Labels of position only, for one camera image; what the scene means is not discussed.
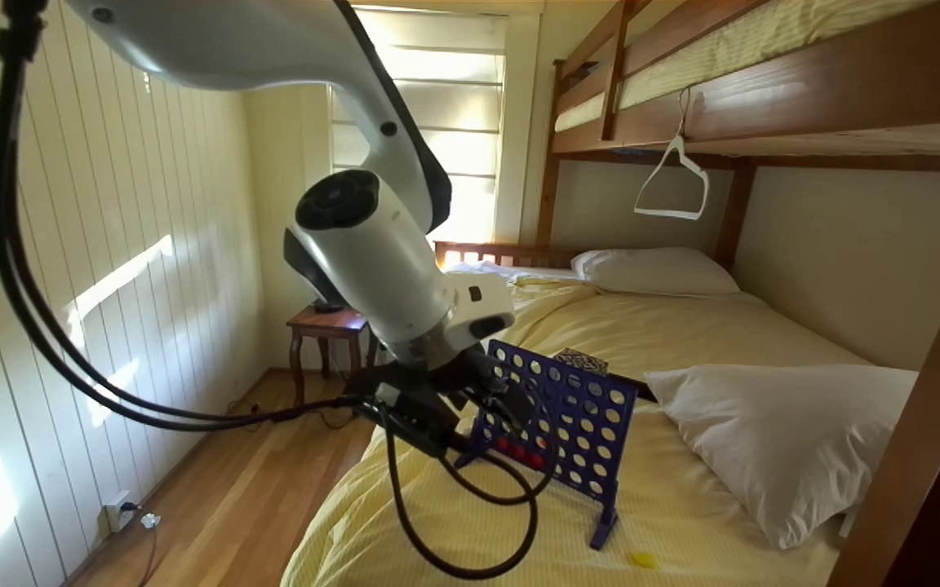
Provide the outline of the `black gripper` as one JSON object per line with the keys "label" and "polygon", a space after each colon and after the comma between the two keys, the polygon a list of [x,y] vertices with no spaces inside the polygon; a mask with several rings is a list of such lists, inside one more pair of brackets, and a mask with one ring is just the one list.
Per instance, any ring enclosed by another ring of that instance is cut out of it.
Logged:
{"label": "black gripper", "polygon": [[470,440],[456,434],[466,400],[486,416],[498,416],[505,423],[516,420],[516,387],[497,375],[497,362],[480,345],[441,369],[404,362],[361,369],[346,381],[342,396],[358,416],[428,456],[470,447]]}

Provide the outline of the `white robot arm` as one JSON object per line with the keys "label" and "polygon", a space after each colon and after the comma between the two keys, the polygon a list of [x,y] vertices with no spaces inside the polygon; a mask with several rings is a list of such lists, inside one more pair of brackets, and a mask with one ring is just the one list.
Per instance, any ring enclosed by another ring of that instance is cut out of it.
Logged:
{"label": "white robot arm", "polygon": [[428,236],[451,212],[451,181],[349,0],[70,0],[132,65],[165,83],[258,93],[325,83],[369,140],[369,156],[318,181],[293,208],[287,265],[332,303],[361,312],[392,352],[349,379],[374,423],[439,456],[473,404],[520,429],[521,393],[497,379],[483,341],[513,323],[493,278],[447,278]]}

